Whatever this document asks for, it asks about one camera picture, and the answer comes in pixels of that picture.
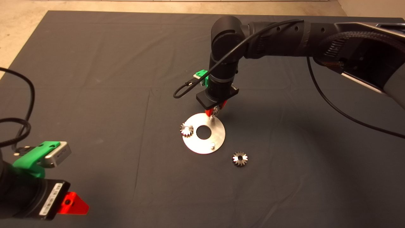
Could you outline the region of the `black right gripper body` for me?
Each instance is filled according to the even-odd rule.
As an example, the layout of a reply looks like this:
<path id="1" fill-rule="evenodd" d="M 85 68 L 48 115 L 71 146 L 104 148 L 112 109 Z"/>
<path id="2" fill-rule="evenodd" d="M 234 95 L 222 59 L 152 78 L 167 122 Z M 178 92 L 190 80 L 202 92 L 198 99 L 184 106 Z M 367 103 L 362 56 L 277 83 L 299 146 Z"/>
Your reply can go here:
<path id="1" fill-rule="evenodd" d="M 196 99 L 204 110 L 209 110 L 223 104 L 238 93 L 239 88 L 232 83 L 214 83 L 208 85 L 204 91 L 197 93 Z"/>

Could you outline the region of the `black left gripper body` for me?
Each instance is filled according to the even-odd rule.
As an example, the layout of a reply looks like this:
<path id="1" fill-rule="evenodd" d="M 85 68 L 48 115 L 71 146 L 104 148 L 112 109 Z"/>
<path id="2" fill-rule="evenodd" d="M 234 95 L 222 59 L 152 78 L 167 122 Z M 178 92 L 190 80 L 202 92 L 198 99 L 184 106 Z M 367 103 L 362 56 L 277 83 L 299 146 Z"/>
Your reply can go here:
<path id="1" fill-rule="evenodd" d="M 1 183 L 1 219 L 53 220 L 70 186 L 65 180 Z"/>

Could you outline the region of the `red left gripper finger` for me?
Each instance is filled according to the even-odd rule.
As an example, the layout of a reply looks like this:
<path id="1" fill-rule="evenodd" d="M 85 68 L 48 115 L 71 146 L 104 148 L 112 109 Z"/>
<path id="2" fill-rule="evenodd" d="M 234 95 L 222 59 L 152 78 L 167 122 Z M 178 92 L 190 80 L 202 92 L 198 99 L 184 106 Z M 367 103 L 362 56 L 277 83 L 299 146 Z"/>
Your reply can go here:
<path id="1" fill-rule="evenodd" d="M 86 215 L 90 207 L 75 192 L 67 192 L 60 205 L 60 214 Z"/>

